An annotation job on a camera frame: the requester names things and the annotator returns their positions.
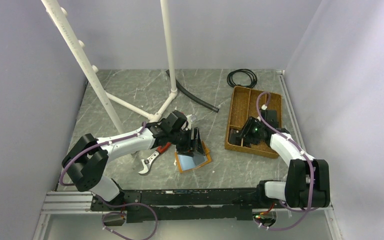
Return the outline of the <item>brown woven divided tray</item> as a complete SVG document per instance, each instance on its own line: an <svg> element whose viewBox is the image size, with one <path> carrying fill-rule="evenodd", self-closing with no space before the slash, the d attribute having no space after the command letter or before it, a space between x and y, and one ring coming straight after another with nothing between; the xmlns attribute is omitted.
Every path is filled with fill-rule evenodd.
<svg viewBox="0 0 384 240"><path fill-rule="evenodd" d="M228 143L230 129L241 130L249 117L259 118L262 105L267 105L267 110L276 110L279 127L282 123L282 96L277 93L265 94L258 97L261 90L251 89L242 86L236 86L233 89L229 115L227 120L224 148L230 151L258 155L270 159L276 159L279 155L270 146L264 142L259 145L243 146L232 145Z"/></svg>

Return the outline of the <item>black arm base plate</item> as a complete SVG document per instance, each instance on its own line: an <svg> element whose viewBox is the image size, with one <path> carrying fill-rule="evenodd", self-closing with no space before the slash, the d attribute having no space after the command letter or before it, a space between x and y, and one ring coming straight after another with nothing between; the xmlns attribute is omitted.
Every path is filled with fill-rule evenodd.
<svg viewBox="0 0 384 240"><path fill-rule="evenodd" d="M128 223L170 220L235 219L250 221L259 212L278 208L257 187L123 190L105 204L92 198L92 212L122 212Z"/></svg>

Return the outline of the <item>black VIP credit card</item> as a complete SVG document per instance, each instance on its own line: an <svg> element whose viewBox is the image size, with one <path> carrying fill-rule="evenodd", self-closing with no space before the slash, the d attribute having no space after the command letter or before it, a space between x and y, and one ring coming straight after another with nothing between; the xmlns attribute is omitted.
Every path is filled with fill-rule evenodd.
<svg viewBox="0 0 384 240"><path fill-rule="evenodd" d="M192 162L195 168L197 168L199 166L206 165L209 162L209 159L206 154L194 151L192 156Z"/></svg>

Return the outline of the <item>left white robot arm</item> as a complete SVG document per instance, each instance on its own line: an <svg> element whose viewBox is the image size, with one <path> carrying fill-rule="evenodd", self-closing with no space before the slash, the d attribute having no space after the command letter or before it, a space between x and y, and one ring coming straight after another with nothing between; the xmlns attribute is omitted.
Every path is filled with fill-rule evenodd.
<svg viewBox="0 0 384 240"><path fill-rule="evenodd" d="M71 186L79 192L91 192L103 199L111 210L124 203L124 193L118 184L104 176L107 164L122 156L138 151L158 148L168 144L175 146L175 161L180 172L194 170L211 162L210 151L201 140L199 128L192 127L192 116L178 110L157 122L143 122L133 131L95 138L83 135L62 160L59 184L67 186L68 175Z"/></svg>

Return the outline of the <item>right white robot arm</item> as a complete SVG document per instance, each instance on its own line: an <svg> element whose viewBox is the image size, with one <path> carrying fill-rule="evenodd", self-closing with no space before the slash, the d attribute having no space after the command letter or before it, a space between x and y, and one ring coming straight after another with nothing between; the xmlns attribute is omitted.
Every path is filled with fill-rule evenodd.
<svg viewBox="0 0 384 240"><path fill-rule="evenodd" d="M261 109L259 116L250 116L240 130L231 129L228 143L239 147L265 143L287 165L285 181L261 180L257 185L255 200L260 207L280 201L304 211L325 208L331 203L327 161L316 159L299 147L290 132L280 127L276 110Z"/></svg>

